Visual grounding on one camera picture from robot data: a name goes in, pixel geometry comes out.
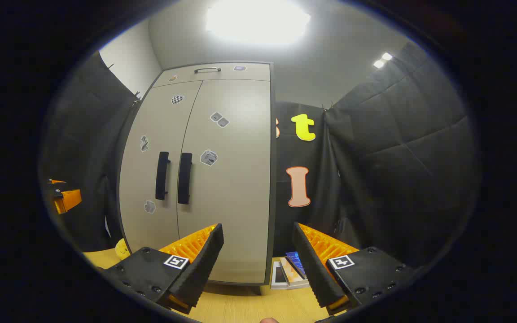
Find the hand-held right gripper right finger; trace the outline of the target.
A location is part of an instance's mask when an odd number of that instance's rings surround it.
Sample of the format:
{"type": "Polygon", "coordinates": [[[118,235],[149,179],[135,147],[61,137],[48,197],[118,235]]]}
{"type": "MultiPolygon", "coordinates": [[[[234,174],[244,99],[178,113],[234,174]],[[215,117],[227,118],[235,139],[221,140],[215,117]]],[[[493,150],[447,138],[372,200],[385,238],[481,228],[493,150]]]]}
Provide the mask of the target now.
{"type": "Polygon", "coordinates": [[[293,244],[329,315],[376,303],[406,287],[415,274],[377,247],[357,249],[302,223],[294,223],[293,244]]]}

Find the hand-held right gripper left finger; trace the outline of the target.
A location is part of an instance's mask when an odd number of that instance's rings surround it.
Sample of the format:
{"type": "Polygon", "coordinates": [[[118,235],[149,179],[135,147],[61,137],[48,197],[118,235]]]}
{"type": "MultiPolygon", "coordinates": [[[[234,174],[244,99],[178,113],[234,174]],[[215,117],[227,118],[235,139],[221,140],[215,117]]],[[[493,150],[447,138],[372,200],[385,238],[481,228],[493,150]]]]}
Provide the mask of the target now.
{"type": "Polygon", "coordinates": [[[216,223],[162,249],[143,247],[102,274],[126,292],[189,314],[197,306],[223,242],[222,224],[216,223]]]}

